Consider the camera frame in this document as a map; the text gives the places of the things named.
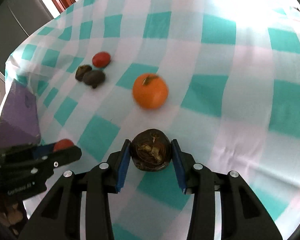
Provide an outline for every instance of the checkered tablecloth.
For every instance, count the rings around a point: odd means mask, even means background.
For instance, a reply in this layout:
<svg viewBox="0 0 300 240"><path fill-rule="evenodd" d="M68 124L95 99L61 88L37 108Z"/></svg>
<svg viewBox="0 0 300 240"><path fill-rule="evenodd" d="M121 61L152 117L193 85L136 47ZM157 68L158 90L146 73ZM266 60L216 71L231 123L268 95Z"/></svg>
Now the checkered tablecloth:
<svg viewBox="0 0 300 240"><path fill-rule="evenodd" d="M83 172L126 138L157 128L211 170L237 170L287 239L300 223L300 21L278 0L81 0L24 41L6 63L37 96L42 143L70 138ZM75 71L107 51L95 90ZM131 88L151 72L169 86L166 104L140 109ZM31 213L43 195L28 200ZM142 172L109 197L116 239L186 239L191 196L173 165ZM217 203L216 239L220 238Z"/></svg>

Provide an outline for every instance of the table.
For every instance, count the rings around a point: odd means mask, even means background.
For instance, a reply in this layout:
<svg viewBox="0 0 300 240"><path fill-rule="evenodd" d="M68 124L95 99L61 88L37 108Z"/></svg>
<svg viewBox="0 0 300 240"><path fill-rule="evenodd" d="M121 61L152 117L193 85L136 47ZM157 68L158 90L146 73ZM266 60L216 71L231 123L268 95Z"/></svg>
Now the table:
<svg viewBox="0 0 300 240"><path fill-rule="evenodd" d="M92 90L74 74L99 51L112 62ZM131 96L145 72L169 86L155 111ZM42 143L69 138L83 151L48 188L157 128L211 170L238 171L284 239L300 223L300 20L278 0L80 0L11 54L7 88L13 78L37 96ZM43 196L26 201L29 214ZM192 201L173 165L146 173L131 163L109 197L115 237L186 239ZM216 209L220 239L218 201Z"/></svg>

